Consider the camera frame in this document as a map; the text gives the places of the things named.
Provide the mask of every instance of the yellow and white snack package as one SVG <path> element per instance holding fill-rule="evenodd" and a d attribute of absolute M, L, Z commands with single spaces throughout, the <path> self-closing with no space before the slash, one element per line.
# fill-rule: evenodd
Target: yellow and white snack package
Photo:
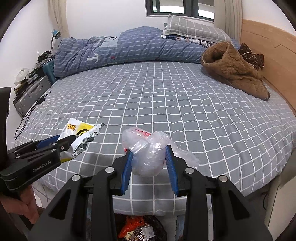
<path fill-rule="evenodd" d="M 100 133 L 104 123 L 91 125 L 71 118 L 61 133 L 59 140 L 70 135 L 76 135 L 76 140 L 71 144 L 67 151 L 61 152 L 61 162 L 66 162 L 77 157 L 86 150 L 88 142 L 92 142 L 97 134 Z"/>

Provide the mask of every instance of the gray plaid bedsheet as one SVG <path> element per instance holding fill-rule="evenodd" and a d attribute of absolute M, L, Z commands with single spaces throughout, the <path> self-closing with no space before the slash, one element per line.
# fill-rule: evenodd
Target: gray plaid bedsheet
<path fill-rule="evenodd" d="M 60 134 L 69 118 L 105 123 L 75 160 L 39 181 L 58 191 L 76 173 L 96 174 L 124 155 L 121 133 L 131 126 L 164 131 L 199 158 L 207 176 L 228 176 L 247 195 L 280 174 L 295 140 L 296 118 L 270 91 L 268 102 L 213 80 L 200 64 L 138 62 L 106 66 L 58 80 L 33 111 L 17 144 Z M 166 168 L 156 177 L 132 175 L 114 210 L 123 214 L 182 214 Z"/>

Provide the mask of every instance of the headboard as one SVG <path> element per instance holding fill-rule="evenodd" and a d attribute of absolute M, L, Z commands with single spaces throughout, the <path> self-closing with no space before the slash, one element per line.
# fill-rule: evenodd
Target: headboard
<path fill-rule="evenodd" d="M 286 100 L 296 115 L 296 36 L 243 19 L 241 42 L 253 52 L 264 54 L 264 81 Z"/>

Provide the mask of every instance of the plastic bag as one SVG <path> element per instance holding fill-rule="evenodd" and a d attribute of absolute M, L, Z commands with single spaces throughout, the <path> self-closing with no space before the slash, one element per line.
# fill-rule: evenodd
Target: plastic bag
<path fill-rule="evenodd" d="M 170 137 L 162 132 L 146 132 L 137 127 L 131 127 L 122 133 L 122 147 L 134 153 L 132 160 L 133 173 L 143 177 L 157 176 L 165 162 L 165 147 L 171 145 L 174 155 L 183 158 L 189 167 L 195 169 L 200 161 L 191 151 L 184 151 Z"/>
<path fill-rule="evenodd" d="M 92 142 L 97 134 L 100 133 L 103 123 L 90 125 L 88 123 L 71 118 L 63 129 L 58 140 L 70 135 L 76 135 L 76 140 L 71 144 L 67 151 L 61 152 L 61 162 L 66 162 L 77 157 L 86 150 L 88 142 Z"/>

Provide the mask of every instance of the window frame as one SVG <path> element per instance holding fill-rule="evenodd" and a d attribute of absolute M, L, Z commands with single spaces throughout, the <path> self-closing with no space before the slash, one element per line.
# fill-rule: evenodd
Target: window frame
<path fill-rule="evenodd" d="M 157 15 L 177 15 L 177 16 L 185 16 L 185 17 L 193 17 L 204 19 L 213 22 L 214 19 L 206 18 L 198 15 L 198 0 L 183 0 L 184 4 L 184 12 L 185 13 L 175 13 L 175 12 L 153 12 L 153 0 L 145 0 L 146 3 L 146 14 L 147 16 L 157 16 Z"/>

